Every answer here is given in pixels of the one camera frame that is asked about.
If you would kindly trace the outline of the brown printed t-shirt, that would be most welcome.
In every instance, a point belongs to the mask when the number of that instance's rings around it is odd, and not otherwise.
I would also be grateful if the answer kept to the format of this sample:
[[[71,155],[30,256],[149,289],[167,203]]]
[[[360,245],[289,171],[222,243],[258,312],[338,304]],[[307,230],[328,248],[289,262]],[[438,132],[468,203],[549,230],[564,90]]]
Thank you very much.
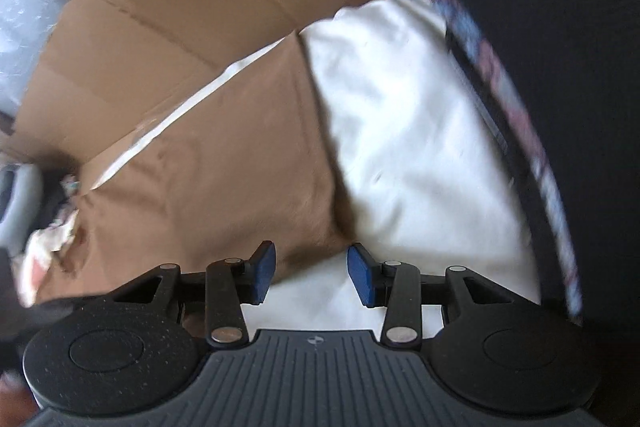
[[[277,248],[278,279],[341,251],[354,218],[299,35],[289,35],[81,196],[39,301],[98,295],[163,263],[201,272]]]

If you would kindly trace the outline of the cream bear print blanket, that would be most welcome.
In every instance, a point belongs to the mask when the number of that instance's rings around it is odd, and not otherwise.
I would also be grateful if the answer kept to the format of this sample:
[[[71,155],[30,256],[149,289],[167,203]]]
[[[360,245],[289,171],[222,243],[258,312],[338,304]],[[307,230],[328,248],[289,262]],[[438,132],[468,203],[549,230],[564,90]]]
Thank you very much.
[[[513,180],[445,44],[445,23],[426,0],[376,0],[338,11],[298,34],[337,178],[354,218],[353,241],[380,261],[428,274],[466,265],[530,300],[538,275]],[[17,295],[42,303],[51,263],[73,242],[81,196],[167,127],[282,40],[230,65],[181,104],[108,150],[79,182],[62,227],[32,236]],[[345,249],[289,277],[245,311],[250,329],[379,329],[347,275]]]

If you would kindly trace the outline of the black cloth under neck pillow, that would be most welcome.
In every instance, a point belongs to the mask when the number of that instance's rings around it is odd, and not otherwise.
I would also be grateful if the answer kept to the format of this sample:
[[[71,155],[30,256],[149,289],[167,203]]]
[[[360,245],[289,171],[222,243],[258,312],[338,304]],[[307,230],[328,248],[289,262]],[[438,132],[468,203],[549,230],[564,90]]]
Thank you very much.
[[[42,203],[36,218],[36,228],[45,229],[53,223],[78,187],[79,182],[73,173],[63,169],[43,173]]]

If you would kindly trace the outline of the grey neck pillow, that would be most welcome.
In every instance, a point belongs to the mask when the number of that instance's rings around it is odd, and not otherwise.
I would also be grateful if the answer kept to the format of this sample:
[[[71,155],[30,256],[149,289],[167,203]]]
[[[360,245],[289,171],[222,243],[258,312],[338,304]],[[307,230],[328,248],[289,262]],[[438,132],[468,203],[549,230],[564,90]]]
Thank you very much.
[[[1,169],[1,248],[14,258],[23,251],[42,203],[43,179],[34,164]]]

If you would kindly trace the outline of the flattened brown cardboard box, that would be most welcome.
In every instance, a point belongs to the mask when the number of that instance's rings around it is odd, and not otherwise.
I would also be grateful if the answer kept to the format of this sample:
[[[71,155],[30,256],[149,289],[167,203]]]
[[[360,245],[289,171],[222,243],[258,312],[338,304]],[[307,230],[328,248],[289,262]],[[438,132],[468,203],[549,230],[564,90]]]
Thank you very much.
[[[233,62],[368,1],[70,0],[2,150],[37,164],[85,164]]]

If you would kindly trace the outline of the black folded garment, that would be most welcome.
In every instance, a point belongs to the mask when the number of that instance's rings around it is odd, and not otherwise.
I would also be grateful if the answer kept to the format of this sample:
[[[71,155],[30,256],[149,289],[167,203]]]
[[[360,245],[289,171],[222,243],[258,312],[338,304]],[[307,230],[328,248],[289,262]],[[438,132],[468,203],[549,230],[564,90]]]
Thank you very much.
[[[639,421],[639,0],[430,0],[511,161],[545,303],[590,332],[590,411]]]

